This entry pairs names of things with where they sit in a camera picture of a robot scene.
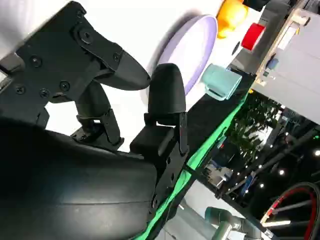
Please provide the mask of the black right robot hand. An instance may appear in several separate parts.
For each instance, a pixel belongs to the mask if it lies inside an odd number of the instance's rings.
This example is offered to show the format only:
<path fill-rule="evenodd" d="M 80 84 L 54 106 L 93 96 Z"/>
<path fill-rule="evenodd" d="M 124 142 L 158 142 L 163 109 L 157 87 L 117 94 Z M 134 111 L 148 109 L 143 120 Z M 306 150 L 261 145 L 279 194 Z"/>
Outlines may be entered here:
<path fill-rule="evenodd" d="M 5 61 L 0 85 L 0 237 L 131 240 L 174 189 L 189 153 L 184 83 L 152 75 L 70 1 Z M 148 89 L 145 125 L 124 139 L 103 85 Z"/>

